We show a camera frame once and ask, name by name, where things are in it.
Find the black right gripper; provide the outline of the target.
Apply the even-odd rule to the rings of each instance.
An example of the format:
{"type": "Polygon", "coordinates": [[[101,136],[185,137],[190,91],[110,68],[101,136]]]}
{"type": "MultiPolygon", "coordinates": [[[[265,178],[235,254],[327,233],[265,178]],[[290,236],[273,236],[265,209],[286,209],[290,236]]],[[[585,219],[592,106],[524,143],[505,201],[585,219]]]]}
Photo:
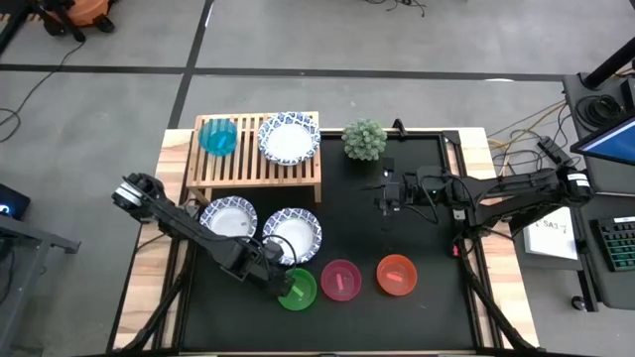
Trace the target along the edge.
{"type": "Polygon", "coordinates": [[[364,189],[376,193],[374,204],[384,216],[390,216],[406,207],[407,193],[412,190],[403,180],[397,181],[394,178],[395,160],[393,158],[382,159],[382,170],[379,181],[366,185],[364,189]]]}

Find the green plastic bowl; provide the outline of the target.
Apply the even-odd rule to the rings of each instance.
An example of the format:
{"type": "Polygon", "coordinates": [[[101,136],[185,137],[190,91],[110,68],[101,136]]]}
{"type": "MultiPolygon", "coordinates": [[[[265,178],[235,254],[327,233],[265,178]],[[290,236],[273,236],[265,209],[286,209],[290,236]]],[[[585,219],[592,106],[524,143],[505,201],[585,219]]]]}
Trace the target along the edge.
{"type": "Polygon", "coordinates": [[[314,276],[307,270],[296,268],[291,277],[295,280],[290,292],[285,297],[279,297],[279,304],[291,311],[308,308],[316,299],[318,286],[314,276]]]}

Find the blue patterned paper bowl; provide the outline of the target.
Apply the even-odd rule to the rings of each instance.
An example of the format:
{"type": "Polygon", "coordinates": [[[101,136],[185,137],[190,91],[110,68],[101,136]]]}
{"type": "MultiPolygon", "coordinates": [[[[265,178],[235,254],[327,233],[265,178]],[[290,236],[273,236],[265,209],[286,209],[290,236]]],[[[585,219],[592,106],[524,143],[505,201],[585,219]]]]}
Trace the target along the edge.
{"type": "Polygon", "coordinates": [[[316,112],[277,112],[268,116],[257,132],[264,157],[280,166],[295,166],[312,158],[321,135],[316,112]]]}
{"type": "Polygon", "coordinates": [[[258,216],[251,202],[233,195],[212,201],[200,216],[199,223],[218,235],[253,237],[258,216]]]}
{"type": "Polygon", "coordinates": [[[279,244],[283,254],[278,263],[284,266],[304,264],[318,252],[322,229],[318,219],[303,208],[283,208],[271,215],[262,230],[265,242],[279,244]]]}

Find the pink plastic bowl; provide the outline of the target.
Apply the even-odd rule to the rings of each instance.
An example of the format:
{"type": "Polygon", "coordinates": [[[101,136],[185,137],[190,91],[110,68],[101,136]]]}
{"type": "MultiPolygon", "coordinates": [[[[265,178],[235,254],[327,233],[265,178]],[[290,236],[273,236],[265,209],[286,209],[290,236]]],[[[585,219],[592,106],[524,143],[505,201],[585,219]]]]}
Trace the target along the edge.
{"type": "Polygon", "coordinates": [[[361,290],[361,273],[350,261],[333,260],[323,268],[320,286],[328,298],[341,302],[350,301],[361,290]]]}

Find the blue plastic bowl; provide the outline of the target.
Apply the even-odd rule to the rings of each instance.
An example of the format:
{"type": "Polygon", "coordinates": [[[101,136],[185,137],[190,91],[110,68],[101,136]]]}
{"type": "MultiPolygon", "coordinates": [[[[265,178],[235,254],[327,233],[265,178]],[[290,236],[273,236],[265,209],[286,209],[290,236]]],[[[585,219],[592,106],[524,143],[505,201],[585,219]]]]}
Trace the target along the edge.
{"type": "Polygon", "coordinates": [[[228,118],[211,119],[201,127],[198,142],[211,155],[227,156],[236,148],[237,127],[228,118]]]}

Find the wooden slatted shelf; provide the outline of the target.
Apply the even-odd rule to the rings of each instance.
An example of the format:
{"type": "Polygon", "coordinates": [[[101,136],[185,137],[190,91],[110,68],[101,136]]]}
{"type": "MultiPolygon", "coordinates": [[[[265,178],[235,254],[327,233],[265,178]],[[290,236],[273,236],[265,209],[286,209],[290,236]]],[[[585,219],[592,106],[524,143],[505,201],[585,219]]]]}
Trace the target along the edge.
{"type": "Polygon", "coordinates": [[[321,157],[283,167],[268,161],[258,148],[258,131],[272,113],[199,115],[195,119],[185,185],[203,203],[212,201],[216,189],[270,186],[311,186],[315,202],[321,202],[321,157]],[[209,154],[199,143],[204,124],[228,119],[237,126],[237,147],[233,153],[218,157],[209,154]]]}

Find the green artificial plant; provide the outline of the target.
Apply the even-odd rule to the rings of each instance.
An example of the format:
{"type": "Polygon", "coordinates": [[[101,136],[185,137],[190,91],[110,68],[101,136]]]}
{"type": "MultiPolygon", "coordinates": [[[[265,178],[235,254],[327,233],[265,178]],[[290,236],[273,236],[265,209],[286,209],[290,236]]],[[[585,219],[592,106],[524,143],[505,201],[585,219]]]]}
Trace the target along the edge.
{"type": "Polygon", "coordinates": [[[377,122],[360,119],[343,130],[341,139],[348,158],[371,162],[378,161],[385,151],[387,133],[377,122]]]}

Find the black table mat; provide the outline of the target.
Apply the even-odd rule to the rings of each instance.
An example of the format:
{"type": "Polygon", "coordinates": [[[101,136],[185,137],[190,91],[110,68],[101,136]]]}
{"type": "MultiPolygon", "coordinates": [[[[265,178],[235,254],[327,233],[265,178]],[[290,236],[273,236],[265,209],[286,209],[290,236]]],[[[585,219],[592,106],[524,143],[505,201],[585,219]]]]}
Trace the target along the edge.
{"type": "Polygon", "coordinates": [[[222,272],[205,253],[193,259],[183,346],[189,352],[342,352],[467,350],[472,321],[459,261],[451,254],[451,211],[406,210],[384,216],[374,204],[382,173],[378,162],[356,162],[338,137],[321,142],[321,202],[309,187],[253,188],[242,196],[260,220],[286,207],[309,210],[323,239],[308,270],[319,277],[327,263],[344,259],[361,272],[359,294],[338,302],[325,294],[306,309],[289,311],[259,288],[222,272]],[[402,297],[385,293],[376,280],[382,258],[410,259],[416,287],[402,297]]]}

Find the orange plastic bowl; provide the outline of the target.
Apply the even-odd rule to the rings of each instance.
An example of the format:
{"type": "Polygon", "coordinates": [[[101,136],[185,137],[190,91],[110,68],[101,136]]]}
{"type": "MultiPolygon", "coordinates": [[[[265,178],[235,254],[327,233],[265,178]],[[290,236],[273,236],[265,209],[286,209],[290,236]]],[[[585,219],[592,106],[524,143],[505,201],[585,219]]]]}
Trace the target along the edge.
{"type": "Polygon", "coordinates": [[[418,272],[414,263],[406,256],[392,254],[385,256],[378,263],[376,280],[385,293],[402,297],[416,287],[418,272]]]}

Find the computer monitor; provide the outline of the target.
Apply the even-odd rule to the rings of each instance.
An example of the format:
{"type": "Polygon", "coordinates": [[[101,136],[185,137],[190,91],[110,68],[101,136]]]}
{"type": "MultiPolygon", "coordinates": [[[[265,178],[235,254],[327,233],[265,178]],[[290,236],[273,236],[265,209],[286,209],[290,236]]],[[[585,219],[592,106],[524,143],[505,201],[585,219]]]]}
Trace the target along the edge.
{"type": "Polygon", "coordinates": [[[635,114],[598,129],[571,146],[586,157],[635,166],[635,114]]]}

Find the backlit black keyboard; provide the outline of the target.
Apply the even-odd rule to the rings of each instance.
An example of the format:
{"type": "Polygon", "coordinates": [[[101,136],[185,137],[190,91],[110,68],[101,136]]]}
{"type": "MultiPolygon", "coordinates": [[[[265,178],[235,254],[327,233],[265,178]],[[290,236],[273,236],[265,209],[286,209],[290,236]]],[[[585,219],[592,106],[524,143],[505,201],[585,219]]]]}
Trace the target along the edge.
{"type": "Polygon", "coordinates": [[[611,272],[635,271],[635,216],[594,219],[590,228],[611,272]]]}

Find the black desk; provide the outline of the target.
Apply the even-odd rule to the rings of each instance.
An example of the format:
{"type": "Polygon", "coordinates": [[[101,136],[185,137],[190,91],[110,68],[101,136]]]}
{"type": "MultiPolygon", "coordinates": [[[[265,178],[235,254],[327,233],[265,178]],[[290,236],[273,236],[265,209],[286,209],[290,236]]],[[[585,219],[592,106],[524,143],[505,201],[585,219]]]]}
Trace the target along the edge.
{"type": "MultiPolygon", "coordinates": [[[[570,107],[577,137],[583,139],[600,129],[591,124],[584,113],[594,98],[608,95],[620,107],[619,118],[635,114],[635,77],[610,77],[595,89],[586,88],[583,73],[567,75],[563,79],[564,94],[570,107]]],[[[586,174],[596,196],[576,213],[580,234],[588,248],[591,279],[589,291],[605,306],[635,309],[635,271],[612,273],[606,265],[590,228],[594,219],[635,216],[635,166],[584,157],[586,174]]]]}

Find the grey side cart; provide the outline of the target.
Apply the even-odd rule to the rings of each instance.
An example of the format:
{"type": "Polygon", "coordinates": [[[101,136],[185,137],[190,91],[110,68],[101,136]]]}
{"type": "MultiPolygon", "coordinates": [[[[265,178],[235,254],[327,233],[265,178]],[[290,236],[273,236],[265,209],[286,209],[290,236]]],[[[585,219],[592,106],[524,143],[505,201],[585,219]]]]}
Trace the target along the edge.
{"type": "Polygon", "coordinates": [[[10,345],[51,248],[76,254],[80,242],[0,215],[0,357],[10,345]]]}

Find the black pole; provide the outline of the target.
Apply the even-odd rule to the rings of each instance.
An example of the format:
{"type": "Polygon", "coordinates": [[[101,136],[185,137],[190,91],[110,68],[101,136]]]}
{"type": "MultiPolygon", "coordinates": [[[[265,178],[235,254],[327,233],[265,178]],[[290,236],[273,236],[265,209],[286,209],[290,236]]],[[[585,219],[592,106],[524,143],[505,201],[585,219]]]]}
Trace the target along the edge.
{"type": "Polygon", "coordinates": [[[588,89],[595,89],[620,68],[635,59],[635,36],[617,50],[581,82],[588,89]]]}

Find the black device with blue light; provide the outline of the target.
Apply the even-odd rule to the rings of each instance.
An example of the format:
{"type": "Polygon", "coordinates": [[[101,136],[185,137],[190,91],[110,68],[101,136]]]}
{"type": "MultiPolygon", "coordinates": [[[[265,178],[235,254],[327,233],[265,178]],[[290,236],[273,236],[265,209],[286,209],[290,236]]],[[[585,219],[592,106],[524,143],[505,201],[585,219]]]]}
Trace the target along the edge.
{"type": "Polygon", "coordinates": [[[0,215],[22,220],[30,203],[29,196],[0,183],[0,215]]]}

